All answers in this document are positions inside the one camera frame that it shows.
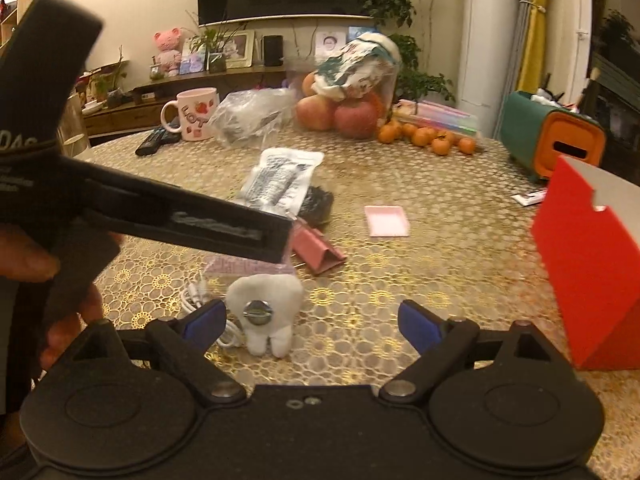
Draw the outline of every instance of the curtain tieback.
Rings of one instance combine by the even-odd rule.
[[[535,7],[539,12],[542,12],[542,14],[546,14],[545,7],[535,2],[530,2],[529,0],[520,0],[520,3],[530,5],[531,7]]]

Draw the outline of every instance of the mug handle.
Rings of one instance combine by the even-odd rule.
[[[160,123],[162,124],[162,127],[165,130],[167,130],[169,133],[179,134],[182,132],[182,128],[180,126],[178,128],[172,128],[171,126],[169,126],[169,124],[166,122],[166,119],[164,118],[164,112],[169,106],[175,106],[177,108],[178,101],[169,101],[168,103],[164,104],[164,106],[162,107],[162,111],[160,112]]]

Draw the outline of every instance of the gold patterned tablecloth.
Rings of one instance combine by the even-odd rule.
[[[145,135],[98,146],[86,160],[229,199],[259,157],[254,150],[223,150],[208,140],[165,146],[138,158],[134,150]],[[314,183],[335,193],[326,234],[348,261],[320,278],[300,269],[306,300],[289,358],[212,349],[209,357],[237,380],[250,388],[256,383],[380,386],[417,356],[396,329],[403,298],[441,317],[467,316],[486,328],[507,329],[514,319],[532,319],[568,354],[554,292],[529,233],[536,208],[510,198],[534,187],[498,142],[486,140],[485,152],[475,156],[447,157],[405,142],[356,143],[325,134],[286,132],[278,144],[324,152]],[[366,205],[401,205],[411,235],[369,238]],[[176,316],[184,280],[196,276],[205,257],[202,251],[128,238],[98,280],[106,316],[123,328]],[[635,479],[640,371],[580,376],[600,396],[607,417],[590,465],[604,479]]]

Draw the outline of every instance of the drawer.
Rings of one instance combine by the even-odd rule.
[[[86,132],[89,137],[98,134],[107,134],[115,129],[113,122],[111,122],[111,115],[108,114],[85,117],[84,126],[86,127]]]
[[[132,130],[134,128],[149,128],[160,124],[160,112],[162,105],[144,106],[114,112],[111,115],[113,126],[116,130]],[[171,121],[177,115],[175,107],[166,111],[167,121]]]

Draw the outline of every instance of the black circular disc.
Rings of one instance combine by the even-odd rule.
[[[444,381],[430,419],[451,446],[492,468],[540,471],[586,456],[604,424],[595,394],[547,362],[493,364]]]
[[[46,376],[20,414],[28,443],[52,462],[130,468],[170,449],[194,421],[191,394],[166,374],[100,359],[65,371]]]

